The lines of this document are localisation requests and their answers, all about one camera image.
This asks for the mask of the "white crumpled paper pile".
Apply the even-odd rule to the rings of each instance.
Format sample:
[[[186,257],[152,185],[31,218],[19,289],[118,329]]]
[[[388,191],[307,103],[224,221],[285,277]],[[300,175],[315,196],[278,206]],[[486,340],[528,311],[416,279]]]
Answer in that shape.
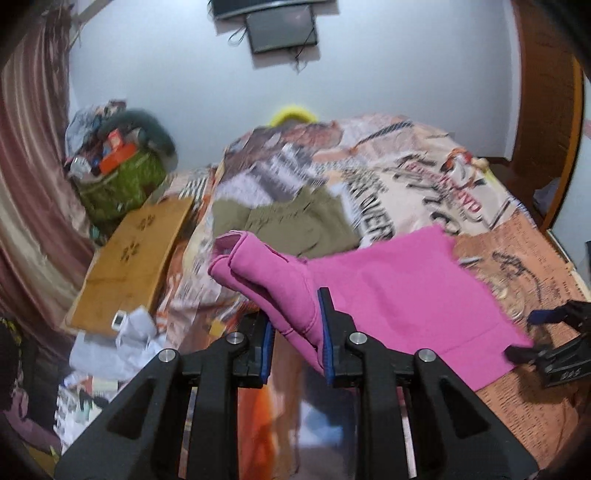
[[[80,332],[70,352],[71,372],[58,386],[53,430],[67,449],[149,361],[166,346],[143,307],[119,311],[115,336]]]

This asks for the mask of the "green camouflage basket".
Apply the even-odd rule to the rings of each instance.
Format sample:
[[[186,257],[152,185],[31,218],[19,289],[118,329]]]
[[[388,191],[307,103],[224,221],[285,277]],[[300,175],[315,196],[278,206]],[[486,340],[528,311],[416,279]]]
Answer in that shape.
[[[74,185],[91,223],[103,226],[140,208],[165,177],[159,157],[142,150],[99,180]]]

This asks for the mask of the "black wall television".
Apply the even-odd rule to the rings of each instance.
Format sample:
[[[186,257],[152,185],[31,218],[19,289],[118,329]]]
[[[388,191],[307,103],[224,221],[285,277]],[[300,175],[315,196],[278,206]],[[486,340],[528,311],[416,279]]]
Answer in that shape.
[[[332,0],[211,0],[211,11],[214,19],[225,20],[266,9],[331,2]]]

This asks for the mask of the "pink pants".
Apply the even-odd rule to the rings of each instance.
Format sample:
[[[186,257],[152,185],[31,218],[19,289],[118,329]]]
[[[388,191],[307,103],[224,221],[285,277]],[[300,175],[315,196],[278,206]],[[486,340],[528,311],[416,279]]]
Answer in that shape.
[[[304,259],[273,250],[245,231],[214,241],[208,273],[245,295],[312,367],[325,366],[318,291],[356,329],[404,353],[429,348],[473,390],[512,366],[510,345],[531,346],[489,288],[460,265],[438,226],[342,254]]]

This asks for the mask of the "olive green folded pants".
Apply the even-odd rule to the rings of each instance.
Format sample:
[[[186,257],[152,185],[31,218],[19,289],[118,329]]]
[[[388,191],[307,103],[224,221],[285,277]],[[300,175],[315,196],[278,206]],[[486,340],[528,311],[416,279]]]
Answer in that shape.
[[[212,214],[214,236],[247,231],[274,250],[296,257],[321,258],[356,249],[361,242],[342,202],[324,187],[304,187],[294,200],[256,208],[217,200]]]

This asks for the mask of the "newspaper print bed sheet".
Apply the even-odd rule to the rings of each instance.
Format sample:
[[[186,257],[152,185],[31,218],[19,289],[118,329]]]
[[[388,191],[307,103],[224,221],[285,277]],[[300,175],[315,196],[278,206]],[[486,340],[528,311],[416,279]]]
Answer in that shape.
[[[526,327],[526,315],[567,300],[590,300],[575,267],[543,238],[527,209],[502,185],[485,160],[443,130],[405,117],[369,115],[331,123],[257,128],[225,148],[217,167],[169,174],[149,200],[193,199],[191,233],[174,247],[155,320],[172,347],[205,348],[229,331],[253,304],[206,274],[215,203],[246,209],[293,201],[301,188],[324,187],[339,200],[360,247],[441,224],[455,239],[454,254],[478,254],[469,267],[489,285],[505,313],[536,345],[562,346],[577,333],[567,325]],[[304,473],[304,363],[293,349],[280,352],[287,390],[271,383],[243,407],[257,413],[270,440],[276,479]],[[478,392],[517,438],[548,467],[565,453],[587,400],[590,381],[543,389],[532,368],[508,373]]]

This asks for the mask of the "small wall monitor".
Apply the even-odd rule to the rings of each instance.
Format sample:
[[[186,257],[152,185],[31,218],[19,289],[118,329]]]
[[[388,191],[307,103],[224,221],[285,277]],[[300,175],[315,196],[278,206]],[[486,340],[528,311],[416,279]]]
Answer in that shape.
[[[252,54],[315,46],[318,33],[314,10],[309,5],[290,5],[245,16]]]

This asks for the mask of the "yellow wooden board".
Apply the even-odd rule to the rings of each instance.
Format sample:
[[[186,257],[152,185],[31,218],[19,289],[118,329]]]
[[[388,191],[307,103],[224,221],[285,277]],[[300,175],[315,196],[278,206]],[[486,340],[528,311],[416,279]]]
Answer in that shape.
[[[192,207],[169,198],[127,214],[97,252],[65,324],[72,330],[114,337],[115,315],[143,307],[153,312],[171,256]]]

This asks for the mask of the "striped red curtain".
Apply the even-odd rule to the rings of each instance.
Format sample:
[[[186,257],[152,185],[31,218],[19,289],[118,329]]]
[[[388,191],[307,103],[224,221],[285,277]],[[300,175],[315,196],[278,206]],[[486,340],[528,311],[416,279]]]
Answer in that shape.
[[[1,68],[1,311],[58,357],[61,324],[93,255],[89,221],[62,170],[70,10],[28,22]]]

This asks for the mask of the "brown wooden wardrobe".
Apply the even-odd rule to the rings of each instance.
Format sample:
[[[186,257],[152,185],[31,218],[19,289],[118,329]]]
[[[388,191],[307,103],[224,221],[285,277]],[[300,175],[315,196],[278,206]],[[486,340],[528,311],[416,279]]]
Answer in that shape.
[[[510,170],[513,193],[545,231],[562,203],[583,123],[583,70],[571,45],[537,1],[512,3],[521,97]]]

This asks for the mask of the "orange box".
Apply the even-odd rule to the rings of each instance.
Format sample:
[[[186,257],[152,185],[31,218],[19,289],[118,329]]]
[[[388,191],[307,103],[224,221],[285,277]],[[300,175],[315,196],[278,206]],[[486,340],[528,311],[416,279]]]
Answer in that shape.
[[[133,140],[126,140],[119,129],[112,130],[103,142],[103,156],[99,163],[100,173],[107,175],[131,158],[138,150]]]

